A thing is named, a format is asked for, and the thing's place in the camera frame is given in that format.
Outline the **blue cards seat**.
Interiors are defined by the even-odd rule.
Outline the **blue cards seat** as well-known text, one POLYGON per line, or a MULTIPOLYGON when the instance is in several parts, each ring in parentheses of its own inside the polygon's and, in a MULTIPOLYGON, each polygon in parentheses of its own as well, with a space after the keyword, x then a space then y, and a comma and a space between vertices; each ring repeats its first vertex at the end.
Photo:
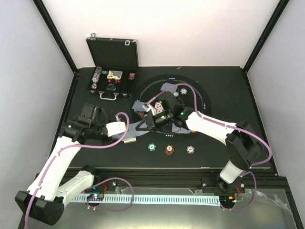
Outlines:
POLYGON ((171 93, 174 93, 174 92, 176 92, 177 88, 178 88, 178 86, 175 85, 175 84, 164 83, 164 84, 161 86, 160 90, 161 90, 161 91, 169 91, 169 92, 171 92, 171 93))
POLYGON ((172 123, 172 132, 174 134, 189 134, 191 131, 183 127, 178 127, 174 123, 172 123))

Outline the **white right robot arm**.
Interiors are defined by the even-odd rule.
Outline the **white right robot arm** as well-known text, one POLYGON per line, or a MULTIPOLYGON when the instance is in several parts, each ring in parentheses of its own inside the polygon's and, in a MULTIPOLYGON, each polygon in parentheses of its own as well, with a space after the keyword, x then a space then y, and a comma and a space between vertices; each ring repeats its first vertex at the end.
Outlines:
POLYGON ((228 123, 197 113, 190 107, 165 110, 155 115, 147 114, 135 129, 155 131, 169 123, 207 135, 227 147, 229 161, 216 181, 221 192, 232 189, 234 181, 252 166, 263 151, 262 143, 251 133, 252 128, 248 123, 228 123))

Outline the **blue white poker chip stack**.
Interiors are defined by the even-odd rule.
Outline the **blue white poker chip stack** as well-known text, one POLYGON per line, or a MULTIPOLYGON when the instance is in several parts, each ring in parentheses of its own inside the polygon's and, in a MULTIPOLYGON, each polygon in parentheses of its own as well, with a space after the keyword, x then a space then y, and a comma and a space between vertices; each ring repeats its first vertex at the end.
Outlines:
POLYGON ((186 148, 186 151, 187 151, 188 154, 193 154, 194 153, 194 147, 193 146, 188 146, 186 148))

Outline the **orange poker chip stack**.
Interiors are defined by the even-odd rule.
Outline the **orange poker chip stack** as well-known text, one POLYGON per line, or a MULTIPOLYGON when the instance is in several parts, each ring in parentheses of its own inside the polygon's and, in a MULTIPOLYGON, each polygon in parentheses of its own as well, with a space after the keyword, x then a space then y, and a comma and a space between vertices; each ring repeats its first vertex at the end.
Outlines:
POLYGON ((174 153, 174 147, 172 145, 167 145, 164 152, 166 155, 171 156, 174 153))

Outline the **blue cards top seat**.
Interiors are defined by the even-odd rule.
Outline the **blue cards top seat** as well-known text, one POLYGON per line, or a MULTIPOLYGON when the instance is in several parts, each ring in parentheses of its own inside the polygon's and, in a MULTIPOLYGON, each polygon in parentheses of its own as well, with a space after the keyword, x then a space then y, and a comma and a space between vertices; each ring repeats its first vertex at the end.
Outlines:
POLYGON ((164 84, 161 86, 160 90, 161 90, 161 91, 169 91, 169 92, 171 92, 171 93, 174 93, 174 92, 176 92, 177 88, 178 88, 178 86, 175 85, 175 84, 164 83, 164 84))

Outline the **blue playing card deck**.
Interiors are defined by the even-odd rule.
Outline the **blue playing card deck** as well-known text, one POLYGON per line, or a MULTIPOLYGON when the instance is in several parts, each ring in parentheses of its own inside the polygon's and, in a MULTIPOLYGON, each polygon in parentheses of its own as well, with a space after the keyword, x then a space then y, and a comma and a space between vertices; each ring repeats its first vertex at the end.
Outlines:
POLYGON ((117 134, 112 136, 113 141, 117 141, 119 139, 123 140, 125 137, 123 137, 124 134, 117 134))

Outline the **blue card seat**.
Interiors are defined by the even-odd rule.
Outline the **blue card seat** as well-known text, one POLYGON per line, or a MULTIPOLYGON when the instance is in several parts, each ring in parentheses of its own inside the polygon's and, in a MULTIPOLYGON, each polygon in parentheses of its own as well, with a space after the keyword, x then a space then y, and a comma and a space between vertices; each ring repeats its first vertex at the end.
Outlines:
POLYGON ((135 101, 133 106, 132 106, 132 110, 134 112, 145 112, 146 110, 144 109, 143 105, 145 105, 144 102, 135 101))

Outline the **green poker chip stack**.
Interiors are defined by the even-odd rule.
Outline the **green poker chip stack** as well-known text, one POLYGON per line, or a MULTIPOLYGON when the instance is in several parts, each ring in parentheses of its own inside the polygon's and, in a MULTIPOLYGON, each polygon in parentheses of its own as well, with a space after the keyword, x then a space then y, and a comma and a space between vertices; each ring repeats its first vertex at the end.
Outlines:
POLYGON ((148 150, 151 151, 151 152, 155 151, 156 150, 156 145, 154 143, 150 143, 148 145, 148 150))

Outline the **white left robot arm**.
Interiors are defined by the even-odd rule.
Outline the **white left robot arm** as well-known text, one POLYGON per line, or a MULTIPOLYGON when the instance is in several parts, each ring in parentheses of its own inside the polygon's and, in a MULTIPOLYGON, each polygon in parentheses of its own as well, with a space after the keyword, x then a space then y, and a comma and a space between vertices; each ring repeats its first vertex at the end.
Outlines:
POLYGON ((60 132, 55 147, 41 172, 25 191, 19 191, 15 201, 25 215, 25 226, 33 218, 47 225, 56 224, 70 203, 80 192, 90 188, 98 190, 102 178, 90 171, 80 171, 72 180, 61 185, 60 182, 71 161, 87 140, 108 140, 112 136, 125 136, 129 122, 115 121, 105 125, 83 125, 68 121, 60 132))

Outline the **blue cards bottom seat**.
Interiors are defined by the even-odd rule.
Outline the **blue cards bottom seat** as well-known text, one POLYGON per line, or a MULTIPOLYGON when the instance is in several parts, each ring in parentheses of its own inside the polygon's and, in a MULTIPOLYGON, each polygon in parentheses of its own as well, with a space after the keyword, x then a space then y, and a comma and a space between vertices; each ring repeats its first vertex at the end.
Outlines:
POLYGON ((172 132, 174 134, 189 134, 191 131, 183 127, 178 127, 174 123, 172 123, 172 132))

